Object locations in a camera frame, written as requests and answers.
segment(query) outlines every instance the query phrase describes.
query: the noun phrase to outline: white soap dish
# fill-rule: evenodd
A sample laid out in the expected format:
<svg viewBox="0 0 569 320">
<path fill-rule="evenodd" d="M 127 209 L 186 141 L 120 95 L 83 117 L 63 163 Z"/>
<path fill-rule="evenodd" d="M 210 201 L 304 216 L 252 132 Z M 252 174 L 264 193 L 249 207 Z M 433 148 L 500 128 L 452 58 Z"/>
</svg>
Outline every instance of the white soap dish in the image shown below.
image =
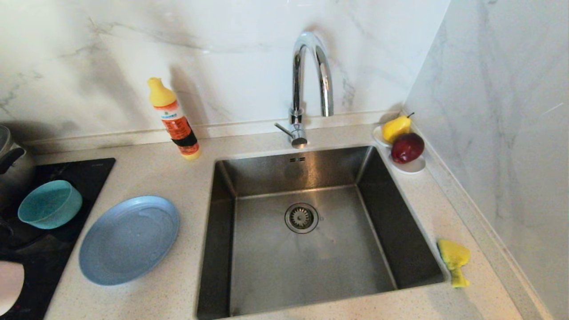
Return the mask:
<svg viewBox="0 0 569 320">
<path fill-rule="evenodd" d="M 408 163 L 397 163 L 393 161 L 391 154 L 389 155 L 389 162 L 391 165 L 400 173 L 404 174 L 417 174 L 425 169 L 426 161 L 423 155 L 420 155 L 419 158 L 408 162 Z"/>
<path fill-rule="evenodd" d="M 377 141 L 378 144 L 384 147 L 391 148 L 391 144 L 384 139 L 384 135 L 381 133 L 381 128 L 383 128 L 383 125 L 380 125 L 377 128 L 373 129 L 372 136 Z"/>
</svg>

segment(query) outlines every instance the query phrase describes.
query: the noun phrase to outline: yellow sponge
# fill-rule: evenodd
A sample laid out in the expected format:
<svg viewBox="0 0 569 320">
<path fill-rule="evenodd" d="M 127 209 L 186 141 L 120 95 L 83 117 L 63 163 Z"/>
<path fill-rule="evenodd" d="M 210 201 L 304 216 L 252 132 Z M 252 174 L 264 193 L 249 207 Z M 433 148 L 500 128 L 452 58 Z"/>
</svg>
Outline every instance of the yellow sponge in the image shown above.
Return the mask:
<svg viewBox="0 0 569 320">
<path fill-rule="evenodd" d="M 451 271 L 452 287 L 463 288 L 469 286 L 470 282 L 464 278 L 460 267 L 467 264 L 470 260 L 470 250 L 456 242 L 445 239 L 439 239 L 437 245 L 439 246 L 440 256 L 443 258 L 448 270 Z"/>
</svg>

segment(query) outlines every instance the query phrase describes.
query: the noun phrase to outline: black stovetop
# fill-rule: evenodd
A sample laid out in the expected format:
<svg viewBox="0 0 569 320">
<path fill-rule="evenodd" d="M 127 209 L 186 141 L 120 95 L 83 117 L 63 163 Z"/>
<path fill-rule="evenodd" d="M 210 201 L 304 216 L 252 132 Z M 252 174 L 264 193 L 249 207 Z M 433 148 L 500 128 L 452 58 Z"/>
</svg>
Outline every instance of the black stovetop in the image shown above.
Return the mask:
<svg viewBox="0 0 569 320">
<path fill-rule="evenodd" d="M 66 180 L 83 197 L 77 215 L 65 225 L 41 230 L 18 219 L 17 201 L 0 212 L 10 228 L 0 227 L 0 260 L 24 265 L 24 286 L 15 305 L 2 320 L 43 319 L 61 274 L 91 208 L 113 165 L 114 158 L 38 166 L 30 191 L 53 180 Z"/>
</svg>

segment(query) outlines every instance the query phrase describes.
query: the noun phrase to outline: blue plate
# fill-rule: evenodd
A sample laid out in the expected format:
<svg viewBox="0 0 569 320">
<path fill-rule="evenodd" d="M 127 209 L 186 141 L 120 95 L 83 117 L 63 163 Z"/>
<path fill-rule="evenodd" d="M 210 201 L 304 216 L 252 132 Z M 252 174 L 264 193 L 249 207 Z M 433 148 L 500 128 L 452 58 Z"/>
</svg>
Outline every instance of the blue plate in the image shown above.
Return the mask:
<svg viewBox="0 0 569 320">
<path fill-rule="evenodd" d="M 99 285 L 118 285 L 152 270 L 176 240 L 180 218 L 159 196 L 121 202 L 91 227 L 79 252 L 85 277 Z"/>
</svg>

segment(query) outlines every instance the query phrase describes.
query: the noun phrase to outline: red apple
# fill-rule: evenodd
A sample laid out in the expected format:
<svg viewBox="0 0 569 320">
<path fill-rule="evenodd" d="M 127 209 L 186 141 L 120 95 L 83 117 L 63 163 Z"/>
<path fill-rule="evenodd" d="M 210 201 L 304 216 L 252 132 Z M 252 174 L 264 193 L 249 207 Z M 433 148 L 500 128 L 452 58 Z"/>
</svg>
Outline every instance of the red apple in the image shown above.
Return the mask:
<svg viewBox="0 0 569 320">
<path fill-rule="evenodd" d="M 391 158 L 397 163 L 408 163 L 419 158 L 424 150 L 423 138 L 416 133 L 405 133 L 393 142 Z"/>
</svg>

